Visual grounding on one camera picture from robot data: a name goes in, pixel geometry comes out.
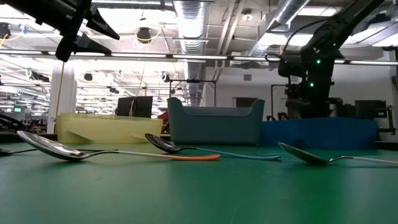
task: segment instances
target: wall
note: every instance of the wall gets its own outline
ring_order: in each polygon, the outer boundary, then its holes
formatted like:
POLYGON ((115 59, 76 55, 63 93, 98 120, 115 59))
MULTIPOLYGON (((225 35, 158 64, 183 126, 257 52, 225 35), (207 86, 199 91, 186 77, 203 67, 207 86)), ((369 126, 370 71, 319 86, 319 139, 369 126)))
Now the wall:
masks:
MULTIPOLYGON (((388 57, 385 55, 379 60, 388 60, 388 57)), ((234 71, 240 74, 247 72, 240 69, 234 69, 234 71)), ((277 75, 275 70, 272 72, 263 70, 262 73, 269 78, 277 75)), ((271 115, 271 83, 247 82, 247 84, 243 85, 244 82, 239 82, 238 85, 233 85, 232 79, 236 74, 233 73, 230 76, 227 74, 222 75, 227 76, 225 80, 228 80, 228 82, 227 84, 219 82, 217 85, 217 106, 233 107, 233 98, 235 97, 256 97, 266 101, 264 120, 266 120, 267 115, 271 115)), ((390 76, 390 67, 336 65, 333 72, 335 85, 331 87, 330 96, 340 97, 344 103, 350 104, 354 104, 355 100, 386 100, 388 105, 396 105, 397 107, 398 105, 394 103, 396 95, 393 95, 393 93, 398 93, 391 82, 390 76)), ((274 87, 274 117, 277 116, 278 111, 286 111, 284 89, 284 87, 274 87)), ((203 106, 213 106, 213 92, 207 89, 205 93, 203 95, 205 98, 203 106)), ((378 122, 380 126, 387 127, 386 119, 378 122)), ((382 139, 395 141, 397 138, 390 134, 382 134, 382 139)))

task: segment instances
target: ceiling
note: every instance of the ceiling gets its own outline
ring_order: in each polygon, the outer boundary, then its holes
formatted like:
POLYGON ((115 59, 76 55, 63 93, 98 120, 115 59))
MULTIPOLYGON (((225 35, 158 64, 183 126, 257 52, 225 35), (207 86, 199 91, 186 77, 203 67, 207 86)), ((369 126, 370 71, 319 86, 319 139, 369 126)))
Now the ceiling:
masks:
MULTIPOLYGON (((216 52, 218 41, 220 39, 223 14, 230 4, 230 0, 218 0, 213 3, 208 3, 208 21, 206 22, 206 38, 208 39, 206 45, 206 54, 214 54, 216 52)), ((299 15, 304 16, 331 16, 336 10, 347 6, 352 0, 313 0, 305 7, 299 15)), ((278 0, 247 0, 244 2, 244 8, 252 9, 253 18, 250 21, 239 19, 236 30, 234 31, 234 40, 231 41, 228 47, 227 54, 232 52, 244 52, 249 50, 258 38, 257 27, 261 21, 262 15, 271 10, 276 9, 278 0)), ((83 23, 80 32, 87 34, 91 39, 111 49, 113 52, 139 52, 139 53, 171 53, 180 54, 181 48, 179 41, 175 40, 178 37, 177 17, 171 11, 151 11, 151 10, 136 10, 136 9, 100 9, 101 15, 105 21, 121 36, 121 40, 113 40, 96 31, 85 27, 83 23), (141 44, 136 39, 136 33, 140 27, 149 27, 150 33, 153 37, 150 44, 141 44)), ((0 6, 0 22, 7 22, 10 24, 12 38, 18 37, 12 41, 5 41, 0 49, 12 50, 45 50, 56 51, 57 45, 61 40, 58 31, 50 26, 43 24, 42 26, 35 23, 30 16, 23 14, 7 5, 0 6), (21 34, 21 30, 26 29, 26 34, 21 34)), ((358 58, 379 58, 382 52, 379 48, 368 47, 354 50, 346 50, 349 57, 358 58)), ((55 59, 51 58, 31 58, 26 57, 7 57, 0 55, 0 75, 3 83, 14 84, 35 84, 43 83, 41 81, 29 78, 29 70, 38 72, 51 80, 52 69, 56 64, 55 59)), ((182 62, 144 62, 144 61, 117 61, 117 60, 74 60, 73 63, 78 67, 80 74, 78 85, 121 85, 121 86, 150 86, 151 90, 147 90, 147 95, 153 95, 156 100, 156 108, 166 106, 166 99, 169 94, 168 83, 165 83, 159 78, 163 72, 170 75, 173 79, 184 79, 183 63, 182 62), (101 80, 88 82, 84 79, 86 73, 92 73, 99 77, 105 76, 101 80)), ((273 81, 281 80, 276 72, 254 71, 259 74, 259 82, 269 83, 272 77, 273 81)), ((207 74, 212 76, 214 68, 206 69, 207 74)), ((242 75, 246 73, 240 68, 227 68, 221 78, 220 82, 228 85, 235 85, 240 83, 240 78, 234 79, 234 75, 242 75)), ((177 90, 175 96, 183 99, 184 84, 180 84, 181 90, 177 90)), ((46 98, 50 96, 50 88, 38 87, 20 87, 26 92, 34 91, 39 96, 41 107, 45 110, 48 106, 46 98)), ((79 108, 87 108, 96 110, 101 108, 102 113, 111 113, 114 109, 114 104, 117 103, 117 98, 120 96, 143 95, 144 90, 138 92, 137 90, 129 90, 128 88, 120 88, 120 94, 110 93, 107 88, 87 88, 78 89, 77 106, 79 108), (97 98, 106 98, 107 102, 100 102, 97 98)), ((12 91, 9 88, 0 88, 0 97, 14 96, 23 91, 12 91)), ((37 105, 37 103, 28 103, 30 99, 22 100, 30 107, 37 105)), ((16 99, 2 100, 1 105, 24 104, 16 99)))

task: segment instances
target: spoon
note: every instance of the spoon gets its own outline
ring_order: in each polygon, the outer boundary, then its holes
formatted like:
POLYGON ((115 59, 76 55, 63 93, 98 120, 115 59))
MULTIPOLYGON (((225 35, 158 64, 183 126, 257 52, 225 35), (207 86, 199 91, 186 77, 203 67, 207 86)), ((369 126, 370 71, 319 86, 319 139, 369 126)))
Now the spoon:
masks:
POLYGON ((313 165, 326 165, 331 162, 335 162, 340 159, 357 159, 357 160, 362 160, 362 161, 369 161, 369 162, 380 162, 380 163, 385 163, 385 164, 396 164, 398 165, 397 161, 385 161, 381 159, 370 159, 366 157, 355 157, 355 156, 338 156, 335 158, 331 159, 322 159, 316 155, 313 155, 311 153, 305 152, 301 149, 297 149, 296 147, 286 145, 284 143, 278 142, 279 146, 285 149, 288 153, 292 154, 295 157, 298 157, 299 159, 313 165))
POLYGON ((185 148, 179 148, 175 144, 165 141, 162 138, 153 135, 153 134, 145 134, 145 138, 148 139, 150 143, 152 143, 154 146, 156 146, 158 149, 168 152, 168 153, 177 153, 185 149, 196 149, 196 150, 201 150, 201 151, 206 151, 206 152, 215 152, 218 154, 223 154, 226 156, 233 156, 237 158, 242 158, 242 159, 258 159, 258 160, 265 160, 265 161, 274 161, 278 160, 281 158, 281 156, 266 156, 266 157, 259 157, 259 156, 245 156, 245 155, 240 155, 240 154, 234 154, 234 153, 229 153, 229 152, 220 152, 220 151, 215 151, 211 149, 202 149, 198 147, 185 147, 185 148))
POLYGON ((183 161, 210 161, 210 160, 217 160, 218 158, 220 158, 220 155, 218 154, 208 155, 208 156, 169 156, 169 155, 150 154, 142 152, 124 152, 124 151, 101 151, 92 154, 85 154, 72 147, 65 146, 63 144, 43 138, 42 136, 38 136, 36 134, 28 133, 26 131, 17 131, 17 134, 22 140, 33 146, 35 149, 42 151, 50 156, 57 157, 59 159, 64 159, 66 161, 80 161, 100 154, 125 154, 133 156, 147 156, 147 157, 156 157, 164 159, 183 160, 183 161))
MULTIPOLYGON (((37 149, 27 149, 27 150, 22 150, 22 151, 11 151, 11 150, 7 150, 7 149, 0 149, 0 157, 1 156, 11 156, 14 154, 19 154, 19 153, 23 153, 23 152, 32 152, 32 151, 36 151, 37 149)), ((98 150, 98 149, 79 149, 81 151, 87 151, 87 152, 102 152, 105 150, 98 150)))

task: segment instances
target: workbench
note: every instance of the workbench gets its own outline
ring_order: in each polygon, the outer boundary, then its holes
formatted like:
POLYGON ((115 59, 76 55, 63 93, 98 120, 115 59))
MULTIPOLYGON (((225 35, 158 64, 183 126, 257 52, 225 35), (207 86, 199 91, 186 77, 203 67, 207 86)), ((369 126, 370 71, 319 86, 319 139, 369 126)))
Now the workbench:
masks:
MULTIPOLYGON (((150 144, 78 148, 162 153, 150 144)), ((0 157, 1 223, 398 223, 398 167, 352 160, 317 167, 279 148, 208 148, 283 155, 280 162, 108 154, 73 163, 39 151, 0 157)), ((392 151, 311 152, 398 161, 392 151)))

